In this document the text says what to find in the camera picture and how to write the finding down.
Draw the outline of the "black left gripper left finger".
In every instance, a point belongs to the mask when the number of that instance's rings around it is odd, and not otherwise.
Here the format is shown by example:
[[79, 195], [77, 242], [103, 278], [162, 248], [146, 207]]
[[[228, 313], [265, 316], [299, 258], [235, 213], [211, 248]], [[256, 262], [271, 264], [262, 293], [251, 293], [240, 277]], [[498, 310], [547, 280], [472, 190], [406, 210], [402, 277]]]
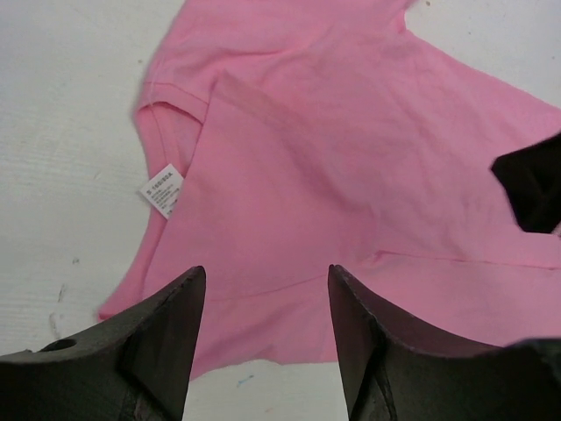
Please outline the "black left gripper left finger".
[[206, 289], [194, 267], [141, 303], [1, 358], [3, 420], [180, 420]]

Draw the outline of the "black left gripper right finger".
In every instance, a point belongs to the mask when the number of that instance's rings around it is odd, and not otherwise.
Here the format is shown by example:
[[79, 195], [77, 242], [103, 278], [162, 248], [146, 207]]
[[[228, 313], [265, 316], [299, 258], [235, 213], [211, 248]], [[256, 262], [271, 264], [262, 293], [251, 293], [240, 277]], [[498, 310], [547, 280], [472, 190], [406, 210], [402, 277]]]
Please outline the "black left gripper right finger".
[[560, 341], [505, 347], [460, 337], [389, 302], [345, 268], [328, 273], [350, 420], [558, 420]]

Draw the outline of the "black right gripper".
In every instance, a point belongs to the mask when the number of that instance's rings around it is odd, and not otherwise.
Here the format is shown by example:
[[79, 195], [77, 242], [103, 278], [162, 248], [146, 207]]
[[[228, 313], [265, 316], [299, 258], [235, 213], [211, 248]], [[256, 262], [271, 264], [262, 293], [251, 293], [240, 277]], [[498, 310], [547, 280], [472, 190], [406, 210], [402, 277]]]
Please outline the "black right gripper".
[[560, 233], [560, 135], [496, 158], [491, 171], [525, 232]]

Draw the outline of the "pink t-shirt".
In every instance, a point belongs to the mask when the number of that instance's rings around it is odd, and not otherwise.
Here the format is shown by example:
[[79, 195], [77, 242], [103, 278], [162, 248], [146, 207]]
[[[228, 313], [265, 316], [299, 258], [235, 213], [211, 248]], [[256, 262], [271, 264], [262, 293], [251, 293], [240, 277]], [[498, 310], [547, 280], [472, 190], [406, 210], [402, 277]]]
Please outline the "pink t-shirt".
[[560, 242], [523, 232], [493, 160], [560, 111], [410, 32], [405, 1], [188, 1], [134, 119], [177, 187], [99, 310], [193, 266], [207, 290], [193, 376], [337, 358], [327, 272], [497, 346], [560, 333]]

